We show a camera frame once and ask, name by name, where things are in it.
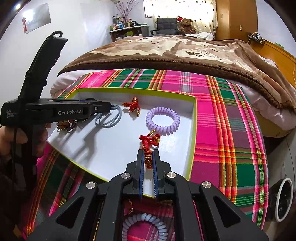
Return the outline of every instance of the white wall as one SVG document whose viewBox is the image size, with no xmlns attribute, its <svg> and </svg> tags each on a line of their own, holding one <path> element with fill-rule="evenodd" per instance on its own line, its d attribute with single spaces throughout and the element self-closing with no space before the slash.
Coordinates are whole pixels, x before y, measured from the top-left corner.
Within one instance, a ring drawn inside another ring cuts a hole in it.
<svg viewBox="0 0 296 241">
<path fill-rule="evenodd" d="M 121 1 L 121 3 L 126 6 L 126 0 Z M 150 30 L 154 30 L 154 22 L 153 18 L 145 18 L 145 11 L 144 11 L 144 1 L 138 0 L 139 4 L 135 6 L 135 8 L 131 11 L 130 15 L 128 16 L 133 21 L 137 21 L 137 23 L 146 23 L 149 26 L 149 34 Z"/>
<path fill-rule="evenodd" d="M 22 27 L 23 12 L 48 3 L 51 23 L 28 34 Z M 31 0 L 13 19 L 0 39 L 0 107 L 17 98 L 24 76 L 38 49 L 56 30 L 68 39 L 61 56 L 47 78 L 42 97 L 49 90 L 58 72 L 80 55 L 111 42 L 109 35 L 115 5 L 110 0 Z"/>
<path fill-rule="evenodd" d="M 256 0 L 256 3 L 258 32 L 262 38 L 279 43 L 286 51 L 296 56 L 296 42 L 280 16 L 264 0 Z"/>
</svg>

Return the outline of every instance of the chair armrest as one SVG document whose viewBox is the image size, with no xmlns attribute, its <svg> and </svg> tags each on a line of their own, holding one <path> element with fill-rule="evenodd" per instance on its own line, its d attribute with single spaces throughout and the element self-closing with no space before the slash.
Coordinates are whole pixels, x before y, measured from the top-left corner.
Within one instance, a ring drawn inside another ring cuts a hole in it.
<svg viewBox="0 0 296 241">
<path fill-rule="evenodd" d="M 155 29 L 155 30 L 150 30 L 151 35 L 153 35 L 153 32 L 154 32 L 154 31 L 157 31 L 157 29 Z"/>
</svg>

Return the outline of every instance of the light blue elastic band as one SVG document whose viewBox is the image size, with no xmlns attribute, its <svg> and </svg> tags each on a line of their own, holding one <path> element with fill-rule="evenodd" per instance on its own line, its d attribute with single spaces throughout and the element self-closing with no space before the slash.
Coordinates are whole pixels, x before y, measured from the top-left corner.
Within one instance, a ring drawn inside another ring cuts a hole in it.
<svg viewBox="0 0 296 241">
<path fill-rule="evenodd" d="M 105 123 L 101 123 L 101 118 L 104 115 L 108 115 L 108 113 L 98 113 L 96 116 L 96 126 L 99 126 L 101 128 L 110 128 L 115 126 L 120 121 L 122 113 L 119 105 L 116 105 L 116 104 L 111 105 L 111 110 L 118 110 L 118 114 L 113 119 Z"/>
</svg>

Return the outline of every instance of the desk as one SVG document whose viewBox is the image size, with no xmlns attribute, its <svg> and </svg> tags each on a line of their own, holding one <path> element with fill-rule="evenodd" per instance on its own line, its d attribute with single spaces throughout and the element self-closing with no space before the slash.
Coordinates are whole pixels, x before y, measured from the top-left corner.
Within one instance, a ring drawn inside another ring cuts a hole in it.
<svg viewBox="0 0 296 241">
<path fill-rule="evenodd" d="M 139 36 L 139 34 L 141 34 L 144 37 L 148 37 L 149 36 L 148 28 L 149 26 L 147 25 L 139 25 L 134 27 L 116 29 L 116 30 L 110 31 L 109 34 L 111 35 L 112 42 L 115 42 L 117 37 L 121 37 L 130 31 L 133 31 L 132 36 Z"/>
</svg>

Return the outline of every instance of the wooden headboard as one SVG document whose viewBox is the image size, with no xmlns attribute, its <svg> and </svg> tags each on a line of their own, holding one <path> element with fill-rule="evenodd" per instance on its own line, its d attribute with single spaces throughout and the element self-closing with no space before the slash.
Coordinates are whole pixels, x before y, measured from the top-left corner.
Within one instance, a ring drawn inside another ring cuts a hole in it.
<svg viewBox="0 0 296 241">
<path fill-rule="evenodd" d="M 294 71 L 294 69 L 296 60 L 292 54 L 267 40 L 264 45 L 251 41 L 251 47 L 263 58 L 273 60 L 287 80 L 295 87 L 296 70 Z"/>
</svg>

